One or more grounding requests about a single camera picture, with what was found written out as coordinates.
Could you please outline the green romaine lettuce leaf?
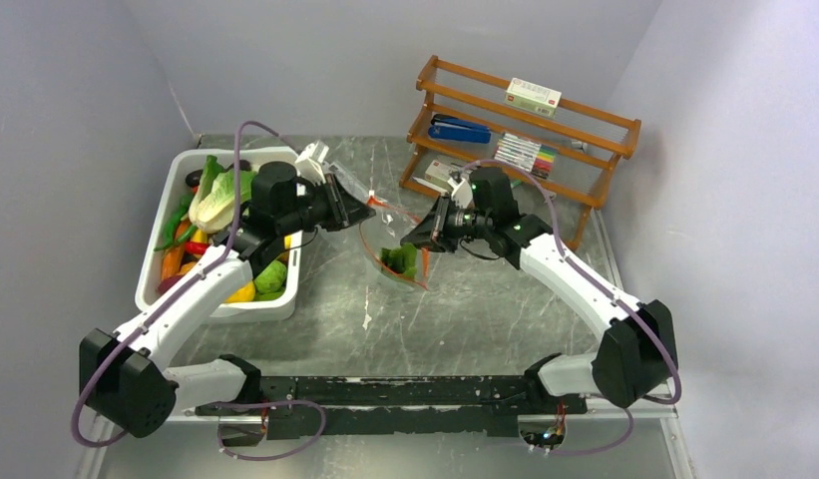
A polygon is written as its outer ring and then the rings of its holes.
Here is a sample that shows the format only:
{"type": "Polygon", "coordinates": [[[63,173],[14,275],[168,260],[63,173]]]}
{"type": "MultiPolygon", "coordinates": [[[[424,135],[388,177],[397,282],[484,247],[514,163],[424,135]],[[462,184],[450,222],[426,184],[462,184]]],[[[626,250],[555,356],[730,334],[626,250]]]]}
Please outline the green romaine lettuce leaf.
{"type": "Polygon", "coordinates": [[[382,265],[400,277],[414,279],[418,271],[418,249],[411,243],[396,248],[382,248],[379,259],[382,265]]]}

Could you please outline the red chili pepper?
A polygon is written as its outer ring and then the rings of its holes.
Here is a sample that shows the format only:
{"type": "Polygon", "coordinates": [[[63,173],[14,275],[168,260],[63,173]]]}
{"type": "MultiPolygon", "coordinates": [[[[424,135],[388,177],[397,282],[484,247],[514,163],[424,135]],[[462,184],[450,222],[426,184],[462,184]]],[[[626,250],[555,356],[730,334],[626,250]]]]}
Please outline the red chili pepper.
{"type": "Polygon", "coordinates": [[[185,252],[188,254],[202,256],[203,254],[206,253],[206,251],[210,247],[210,244],[196,241],[186,241],[183,243],[183,247],[185,252]]]}

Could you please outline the yellow lemon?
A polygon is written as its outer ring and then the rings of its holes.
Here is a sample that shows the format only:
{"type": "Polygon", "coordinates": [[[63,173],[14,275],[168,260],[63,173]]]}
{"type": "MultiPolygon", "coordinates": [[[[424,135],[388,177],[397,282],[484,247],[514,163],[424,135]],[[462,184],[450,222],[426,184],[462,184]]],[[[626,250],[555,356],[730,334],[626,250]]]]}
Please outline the yellow lemon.
{"type": "Polygon", "coordinates": [[[252,281],[246,283],[243,287],[238,289],[234,292],[231,296],[229,296],[224,303],[231,304],[231,303],[245,303],[245,302],[253,302],[256,297],[256,288],[252,281]]]}

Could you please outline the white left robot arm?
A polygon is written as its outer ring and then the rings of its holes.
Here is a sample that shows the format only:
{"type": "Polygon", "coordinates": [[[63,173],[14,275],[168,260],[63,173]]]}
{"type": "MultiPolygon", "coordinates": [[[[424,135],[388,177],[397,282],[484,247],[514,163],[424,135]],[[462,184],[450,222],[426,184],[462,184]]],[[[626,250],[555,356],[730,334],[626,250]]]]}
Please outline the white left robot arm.
{"type": "Polygon", "coordinates": [[[174,411],[223,403],[246,415],[263,397],[261,373],[231,354],[197,366],[172,367],[192,333],[234,292],[262,273],[298,232],[338,232],[374,216],[369,195],[335,169],[304,176],[289,163],[263,165],[251,198],[233,198],[233,220],[198,265],[148,310],[113,332],[95,328],[79,345],[80,393],[72,420],[89,407],[136,438],[150,435],[174,411]]]}

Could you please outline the clear zip top bag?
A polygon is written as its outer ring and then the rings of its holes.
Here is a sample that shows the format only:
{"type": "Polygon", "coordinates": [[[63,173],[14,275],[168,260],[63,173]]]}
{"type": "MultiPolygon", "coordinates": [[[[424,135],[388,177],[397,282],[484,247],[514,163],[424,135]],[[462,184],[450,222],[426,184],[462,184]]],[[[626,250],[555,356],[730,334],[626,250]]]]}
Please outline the clear zip top bag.
{"type": "Polygon", "coordinates": [[[379,198],[372,190],[368,203],[375,215],[358,226],[358,238],[363,257],[367,261],[366,278],[376,286],[398,292],[428,290],[430,252],[418,249],[418,271],[414,279],[400,277],[388,271],[379,259],[380,250],[396,248],[400,239],[420,223],[417,215],[410,213],[396,204],[379,198]]]}

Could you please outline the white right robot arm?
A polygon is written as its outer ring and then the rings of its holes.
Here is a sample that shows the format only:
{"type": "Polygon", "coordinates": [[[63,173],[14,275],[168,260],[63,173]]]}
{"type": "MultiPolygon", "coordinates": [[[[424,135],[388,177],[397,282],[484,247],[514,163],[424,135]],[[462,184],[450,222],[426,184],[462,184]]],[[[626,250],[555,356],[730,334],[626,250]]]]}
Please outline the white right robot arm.
{"type": "Polygon", "coordinates": [[[551,355],[526,373],[527,405],[547,413],[566,395],[599,396],[619,408],[657,402],[653,390],[672,380],[681,396],[672,315],[659,300],[644,303],[597,274],[556,235],[554,221],[524,214],[510,179],[492,162],[471,164],[452,182],[403,243],[452,252],[483,240],[513,268],[535,278],[582,319],[599,342],[596,352],[551,355]]]}

